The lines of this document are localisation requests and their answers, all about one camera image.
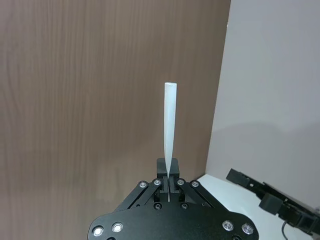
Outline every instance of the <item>white table surface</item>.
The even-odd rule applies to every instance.
[[[208,174],[198,180],[229,211],[249,217],[258,229],[259,240],[285,239],[281,232],[284,221],[262,210],[259,207],[260,199],[253,192]],[[311,236],[288,224],[284,233],[289,240],[312,240]]]

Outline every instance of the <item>wood grain wall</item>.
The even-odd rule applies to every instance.
[[[0,2],[0,235],[86,239],[163,157],[205,172],[229,0]]]

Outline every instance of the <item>gray wall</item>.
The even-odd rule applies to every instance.
[[[320,1],[231,1],[206,172],[320,205]]]

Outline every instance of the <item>white pipette tip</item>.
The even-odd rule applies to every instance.
[[[174,149],[176,121],[177,84],[164,83],[164,159],[167,177],[169,179],[172,153]]]

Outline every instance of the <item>black cable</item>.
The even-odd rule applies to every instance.
[[[287,238],[287,236],[285,235],[285,226],[286,226],[286,224],[287,224],[287,221],[284,221],[284,223],[282,224],[282,227],[281,227],[281,232],[282,232],[282,235],[283,235],[284,239],[285,240],[289,240]]]

